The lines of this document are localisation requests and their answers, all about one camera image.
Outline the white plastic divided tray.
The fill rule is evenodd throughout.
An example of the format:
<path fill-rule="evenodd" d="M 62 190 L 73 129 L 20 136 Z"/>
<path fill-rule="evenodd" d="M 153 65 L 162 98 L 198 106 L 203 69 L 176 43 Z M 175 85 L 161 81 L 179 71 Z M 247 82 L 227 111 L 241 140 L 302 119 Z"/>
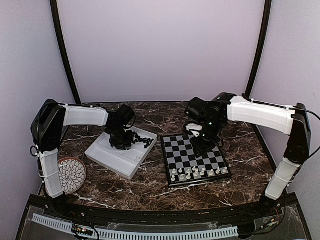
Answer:
<path fill-rule="evenodd" d="M 152 132 L 137 127 L 133 127 L 132 130 L 142 138 L 154 139 L 153 143 L 147 149 L 139 142 L 132 144 L 129 150 L 117 150 L 111 147 L 110 136 L 103 132 L 85 151 L 85 155 L 93 162 L 131 180 L 157 142 L 157 135 Z M 139 162 L 135 161 L 136 157 L 140 157 Z"/>

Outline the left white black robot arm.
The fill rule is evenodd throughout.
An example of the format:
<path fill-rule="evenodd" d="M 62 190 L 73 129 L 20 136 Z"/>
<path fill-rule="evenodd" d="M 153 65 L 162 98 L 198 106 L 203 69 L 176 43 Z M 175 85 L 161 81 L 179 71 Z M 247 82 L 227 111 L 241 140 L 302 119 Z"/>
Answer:
<path fill-rule="evenodd" d="M 64 127 L 104 127 L 105 133 L 110 136 L 111 147 L 128 150 L 133 144 L 134 134 L 127 125 L 133 118 L 134 111 L 125 104 L 110 111 L 98 106 L 67 105 L 47 99 L 30 127 L 34 143 L 30 153 L 38 157 L 45 192 L 53 199 L 64 193 L 58 167 L 58 152 Z"/>

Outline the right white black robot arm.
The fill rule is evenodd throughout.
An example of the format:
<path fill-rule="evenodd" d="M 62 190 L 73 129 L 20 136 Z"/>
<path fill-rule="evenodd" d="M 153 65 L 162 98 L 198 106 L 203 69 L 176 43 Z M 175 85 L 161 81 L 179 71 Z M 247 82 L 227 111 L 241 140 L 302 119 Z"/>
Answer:
<path fill-rule="evenodd" d="M 266 127 L 289 136 L 283 159 L 265 189 L 266 198 L 255 205 L 255 213 L 260 217 L 274 210 L 274 201 L 310 157 L 311 127 L 302 103 L 278 105 L 223 92 L 212 101 L 193 98 L 185 114 L 193 120 L 185 129 L 193 134 L 191 142 L 198 157 L 222 142 L 222 129 L 230 121 Z"/>

